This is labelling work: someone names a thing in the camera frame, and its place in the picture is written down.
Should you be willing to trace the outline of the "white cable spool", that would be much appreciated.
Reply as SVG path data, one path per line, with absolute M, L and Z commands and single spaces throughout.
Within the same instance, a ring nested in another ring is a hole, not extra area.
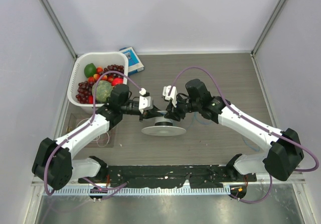
M 141 132 L 156 137 L 173 137 L 186 133 L 186 129 L 174 126 L 174 120 L 165 118 L 166 111 L 158 111 L 160 116 L 155 117 L 154 125 L 145 127 Z

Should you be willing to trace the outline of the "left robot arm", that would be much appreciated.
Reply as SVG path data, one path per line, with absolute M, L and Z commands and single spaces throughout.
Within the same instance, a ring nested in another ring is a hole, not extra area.
M 105 181 L 108 167 L 104 161 L 95 156 L 83 160 L 74 157 L 95 138 L 113 129 L 122 121 L 123 115 L 138 116 L 140 120 L 160 117 L 152 97 L 144 89 L 141 92 L 143 95 L 135 101 L 130 99 L 128 85 L 119 84 L 88 121 L 55 140 L 45 138 L 41 141 L 32 173 L 43 180 L 48 195 L 73 179 Z

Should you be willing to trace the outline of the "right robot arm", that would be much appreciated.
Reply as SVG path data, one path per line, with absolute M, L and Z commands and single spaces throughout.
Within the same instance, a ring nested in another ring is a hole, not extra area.
M 187 94 L 178 93 L 175 87 L 165 86 L 163 97 L 169 102 L 165 117 L 180 121 L 187 113 L 199 113 L 203 118 L 226 126 L 255 143 L 261 152 L 253 155 L 237 154 L 227 164 L 227 177 L 240 180 L 250 173 L 268 173 L 280 181 L 286 181 L 304 154 L 291 142 L 299 142 L 298 134 L 266 125 L 243 113 L 221 96 L 212 96 L 199 79 L 186 83 Z

